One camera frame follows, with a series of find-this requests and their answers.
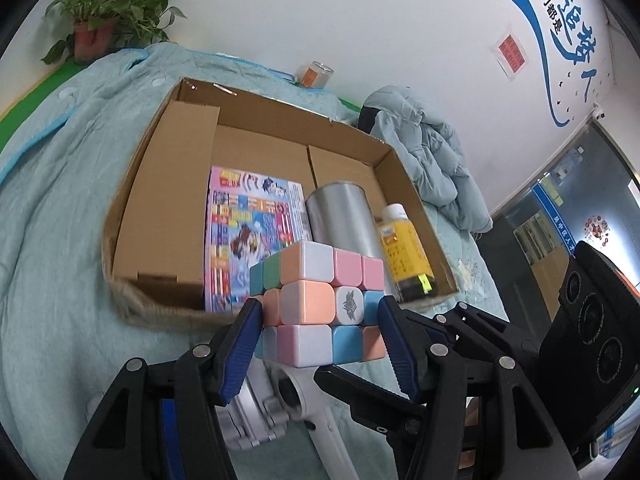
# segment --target cartoon character illustration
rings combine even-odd
[[[347,316],[349,316],[349,319],[352,319],[355,321],[356,319],[355,313],[356,313],[357,305],[355,300],[353,299],[353,291],[347,292],[347,299],[344,300],[343,307],[347,313]]]
[[[280,186],[275,180],[269,177],[265,178],[262,181],[262,190],[275,196],[285,196],[287,193],[282,186]]]
[[[229,247],[234,256],[246,263],[247,267],[261,262],[270,255],[260,233],[252,230],[247,224],[242,224],[238,236],[231,240]]]

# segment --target screw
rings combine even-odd
[[[198,345],[193,349],[193,355],[196,357],[206,357],[211,353],[209,345]]]
[[[410,418],[408,421],[405,422],[404,430],[411,435],[418,434],[418,431],[420,431],[420,421],[415,420],[414,418]]]
[[[142,361],[137,357],[127,362],[127,370],[129,370],[129,372],[137,372],[140,368],[142,368]]]
[[[444,357],[449,353],[449,349],[440,343],[431,345],[431,348],[429,348],[429,350],[431,350],[431,353],[433,355],[437,355],[438,357]]]
[[[500,366],[505,368],[506,370],[513,370],[516,367],[516,361],[511,359],[507,355],[503,355],[500,359],[498,359]]]

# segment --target plant pot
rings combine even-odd
[[[74,57],[78,63],[91,63],[104,56],[113,35],[118,17],[108,18],[99,27],[88,30],[88,23],[75,23]]]

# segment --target blue banner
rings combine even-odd
[[[546,194],[545,188],[542,187],[542,184],[539,182],[531,188],[533,193],[535,193],[538,200],[542,204],[546,214],[551,218],[560,238],[562,238],[562,243],[566,247],[566,250],[569,251],[569,254],[574,254],[575,251],[575,240],[574,237],[569,232],[569,228],[564,224],[564,220],[560,216],[558,212],[558,208],[556,208],[556,204],[553,200],[549,198],[549,195]]]

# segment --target bottle label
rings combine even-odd
[[[433,276],[433,271],[414,225],[410,221],[386,224],[380,228],[380,237],[394,281],[423,276],[422,288],[426,288],[426,281],[429,288],[425,292],[431,290],[427,276]]]

